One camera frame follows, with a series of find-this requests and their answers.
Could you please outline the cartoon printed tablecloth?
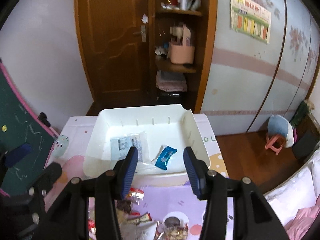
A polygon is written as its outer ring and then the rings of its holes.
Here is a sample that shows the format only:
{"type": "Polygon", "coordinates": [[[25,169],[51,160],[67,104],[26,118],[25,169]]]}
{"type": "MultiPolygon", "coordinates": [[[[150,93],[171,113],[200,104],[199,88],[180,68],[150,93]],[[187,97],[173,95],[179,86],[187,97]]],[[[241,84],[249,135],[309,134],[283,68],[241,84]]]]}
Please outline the cartoon printed tablecloth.
{"type": "MultiPolygon", "coordinates": [[[[194,118],[209,154],[210,169],[227,177],[225,162],[207,116],[196,114],[194,118]]],[[[96,120],[95,116],[74,116],[62,129],[61,135],[68,138],[69,145],[61,157],[57,158],[52,154],[48,158],[49,163],[54,161],[61,165],[62,176],[44,199],[46,209],[49,209],[70,179],[86,178],[83,172],[84,155],[96,120]]],[[[144,198],[137,205],[138,212],[149,213],[153,220],[161,222],[169,217],[176,217],[188,224],[188,239],[199,238],[206,202],[196,198],[189,183],[173,187],[144,186],[142,190],[144,198]]]]}

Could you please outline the white red snack bag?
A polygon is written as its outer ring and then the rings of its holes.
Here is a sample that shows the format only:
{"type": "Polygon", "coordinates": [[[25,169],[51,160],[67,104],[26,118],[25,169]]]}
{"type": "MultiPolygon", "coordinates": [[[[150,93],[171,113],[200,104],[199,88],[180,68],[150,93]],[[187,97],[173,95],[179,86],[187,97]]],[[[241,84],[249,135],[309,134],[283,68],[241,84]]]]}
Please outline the white red snack bag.
{"type": "Polygon", "coordinates": [[[156,230],[156,222],[147,222],[139,225],[123,223],[120,225],[122,239],[127,240],[153,240],[156,230]]]}

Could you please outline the mixed nuts clear packet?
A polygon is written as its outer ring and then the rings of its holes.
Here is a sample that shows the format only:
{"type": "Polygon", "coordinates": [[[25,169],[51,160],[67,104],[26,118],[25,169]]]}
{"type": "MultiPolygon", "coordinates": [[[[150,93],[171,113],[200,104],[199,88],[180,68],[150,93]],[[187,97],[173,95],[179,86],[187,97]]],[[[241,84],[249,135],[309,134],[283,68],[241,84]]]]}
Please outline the mixed nuts clear packet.
{"type": "Polygon", "coordinates": [[[184,226],[165,226],[164,223],[157,222],[157,229],[154,239],[185,240],[188,237],[188,233],[188,224],[185,224],[184,226]]]}

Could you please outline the brown wooden door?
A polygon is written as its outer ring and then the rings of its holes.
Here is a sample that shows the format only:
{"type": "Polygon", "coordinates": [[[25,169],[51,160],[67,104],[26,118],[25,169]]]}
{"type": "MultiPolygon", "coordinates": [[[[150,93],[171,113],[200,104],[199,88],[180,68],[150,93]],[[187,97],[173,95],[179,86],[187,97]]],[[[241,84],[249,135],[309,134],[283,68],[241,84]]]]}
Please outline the brown wooden door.
{"type": "Polygon", "coordinates": [[[97,109],[150,105],[149,0],[74,0],[82,64],[97,109]]]}

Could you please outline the pink handled basket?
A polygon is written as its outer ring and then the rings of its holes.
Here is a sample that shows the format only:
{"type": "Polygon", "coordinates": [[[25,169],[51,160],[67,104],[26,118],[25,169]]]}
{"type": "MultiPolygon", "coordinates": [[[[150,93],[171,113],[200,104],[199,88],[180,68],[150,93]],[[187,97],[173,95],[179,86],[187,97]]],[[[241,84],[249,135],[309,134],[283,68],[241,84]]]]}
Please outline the pink handled basket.
{"type": "Polygon", "coordinates": [[[173,27],[172,35],[176,41],[169,43],[169,59],[173,64],[193,64],[195,47],[193,35],[186,24],[173,27]]]}

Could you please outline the large clear blue snack bag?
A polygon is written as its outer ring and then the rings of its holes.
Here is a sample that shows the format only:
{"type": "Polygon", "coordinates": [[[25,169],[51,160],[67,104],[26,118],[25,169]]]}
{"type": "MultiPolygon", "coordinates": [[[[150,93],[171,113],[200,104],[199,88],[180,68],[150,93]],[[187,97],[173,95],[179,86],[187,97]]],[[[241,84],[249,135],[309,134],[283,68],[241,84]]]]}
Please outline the large clear blue snack bag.
{"type": "Polygon", "coordinates": [[[111,164],[124,160],[131,147],[138,151],[138,163],[136,173],[155,173],[155,167],[149,155],[148,136],[146,132],[129,134],[110,139],[111,164]]]}

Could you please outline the small pink stool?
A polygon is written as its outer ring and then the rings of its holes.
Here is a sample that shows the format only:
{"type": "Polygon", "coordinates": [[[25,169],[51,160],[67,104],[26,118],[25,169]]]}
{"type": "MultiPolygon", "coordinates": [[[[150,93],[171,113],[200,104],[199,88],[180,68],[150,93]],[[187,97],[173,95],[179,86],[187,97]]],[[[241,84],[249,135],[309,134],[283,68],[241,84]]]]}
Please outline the small pink stool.
{"type": "Polygon", "coordinates": [[[270,136],[268,133],[266,134],[265,150],[272,150],[275,155],[278,155],[283,149],[284,145],[285,138],[282,135],[276,134],[270,136]]]}

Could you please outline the colourful wall poster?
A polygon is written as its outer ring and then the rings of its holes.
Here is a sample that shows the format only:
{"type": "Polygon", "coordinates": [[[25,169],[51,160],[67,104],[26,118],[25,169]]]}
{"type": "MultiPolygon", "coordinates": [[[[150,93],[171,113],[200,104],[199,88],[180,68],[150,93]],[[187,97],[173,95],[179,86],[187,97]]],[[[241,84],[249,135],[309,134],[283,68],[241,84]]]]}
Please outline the colourful wall poster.
{"type": "Polygon", "coordinates": [[[231,28],[266,44],[270,41],[271,12],[253,0],[230,0],[231,28]]]}

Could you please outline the white plastic storage bin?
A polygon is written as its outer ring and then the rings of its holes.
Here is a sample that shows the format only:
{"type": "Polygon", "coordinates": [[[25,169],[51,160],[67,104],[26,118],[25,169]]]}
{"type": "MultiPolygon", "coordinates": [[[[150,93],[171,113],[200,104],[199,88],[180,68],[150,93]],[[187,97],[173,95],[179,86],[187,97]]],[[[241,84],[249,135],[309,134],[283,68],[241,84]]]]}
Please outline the white plastic storage bin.
{"type": "Polygon", "coordinates": [[[96,178],[138,149],[134,187],[183,185],[188,176],[183,151],[189,146],[197,159],[210,165],[195,116],[181,105],[102,110],[91,134],[83,171],[96,178]]]}

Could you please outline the blue candy packet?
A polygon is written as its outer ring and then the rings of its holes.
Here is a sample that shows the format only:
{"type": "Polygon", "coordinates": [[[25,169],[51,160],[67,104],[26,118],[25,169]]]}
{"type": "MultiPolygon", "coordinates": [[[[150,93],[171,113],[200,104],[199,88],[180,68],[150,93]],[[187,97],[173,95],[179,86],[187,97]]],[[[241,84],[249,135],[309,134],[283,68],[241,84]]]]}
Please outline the blue candy packet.
{"type": "Polygon", "coordinates": [[[157,158],[154,161],[154,165],[157,168],[160,168],[163,171],[168,169],[168,162],[170,158],[177,152],[177,149],[172,148],[167,145],[162,145],[160,153],[157,155],[157,158]]]}

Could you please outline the shelf top bottles clutter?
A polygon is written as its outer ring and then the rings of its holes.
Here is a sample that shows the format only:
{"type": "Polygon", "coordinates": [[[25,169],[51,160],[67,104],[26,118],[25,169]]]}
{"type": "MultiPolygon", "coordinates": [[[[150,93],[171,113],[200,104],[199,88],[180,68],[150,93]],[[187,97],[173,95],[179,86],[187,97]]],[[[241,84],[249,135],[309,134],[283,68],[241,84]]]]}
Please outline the shelf top bottles clutter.
{"type": "Polygon", "coordinates": [[[201,7],[201,0],[167,0],[161,2],[164,10],[198,11],[201,7]]]}

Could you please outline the red topped dried fruit bag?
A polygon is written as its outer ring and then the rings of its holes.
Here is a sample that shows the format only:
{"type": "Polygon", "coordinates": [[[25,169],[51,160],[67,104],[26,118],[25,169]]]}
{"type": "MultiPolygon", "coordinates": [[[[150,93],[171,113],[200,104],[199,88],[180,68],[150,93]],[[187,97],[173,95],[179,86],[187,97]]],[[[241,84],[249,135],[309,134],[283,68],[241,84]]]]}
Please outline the red topped dried fruit bag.
{"type": "Polygon", "coordinates": [[[138,216],[140,213],[135,210],[135,206],[140,204],[144,199],[144,195],[143,190],[131,187],[123,200],[116,201],[116,208],[127,215],[138,216]]]}

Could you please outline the green chalkboard pink frame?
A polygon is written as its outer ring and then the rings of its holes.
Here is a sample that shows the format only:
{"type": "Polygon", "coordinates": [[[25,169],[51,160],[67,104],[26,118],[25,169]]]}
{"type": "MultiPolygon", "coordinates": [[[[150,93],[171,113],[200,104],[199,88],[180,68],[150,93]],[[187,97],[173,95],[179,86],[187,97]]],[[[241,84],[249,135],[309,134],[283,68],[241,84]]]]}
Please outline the green chalkboard pink frame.
{"type": "Polygon", "coordinates": [[[31,152],[8,169],[1,189],[11,196],[23,194],[43,171],[54,141],[54,133],[37,119],[1,64],[1,151],[31,146],[31,152]]]}

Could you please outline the wooden corner shelf unit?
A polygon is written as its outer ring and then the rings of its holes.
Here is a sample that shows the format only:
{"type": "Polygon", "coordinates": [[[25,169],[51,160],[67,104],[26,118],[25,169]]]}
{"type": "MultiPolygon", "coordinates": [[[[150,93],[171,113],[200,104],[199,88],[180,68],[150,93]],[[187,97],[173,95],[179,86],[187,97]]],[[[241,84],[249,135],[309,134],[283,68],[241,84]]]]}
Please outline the wooden corner shelf unit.
{"type": "Polygon", "coordinates": [[[208,81],[217,0],[148,0],[151,95],[200,113],[208,81]]]}

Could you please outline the white pillow on bed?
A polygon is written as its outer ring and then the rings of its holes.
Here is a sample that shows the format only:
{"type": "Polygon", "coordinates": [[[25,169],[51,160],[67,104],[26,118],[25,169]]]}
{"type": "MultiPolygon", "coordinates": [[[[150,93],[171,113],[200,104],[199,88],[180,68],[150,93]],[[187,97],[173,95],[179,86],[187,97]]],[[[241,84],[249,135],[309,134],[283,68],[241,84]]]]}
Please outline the white pillow on bed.
{"type": "Polygon", "coordinates": [[[319,150],[316,150],[295,174],[264,197],[285,226],[299,209],[316,205],[319,183],[319,150]]]}

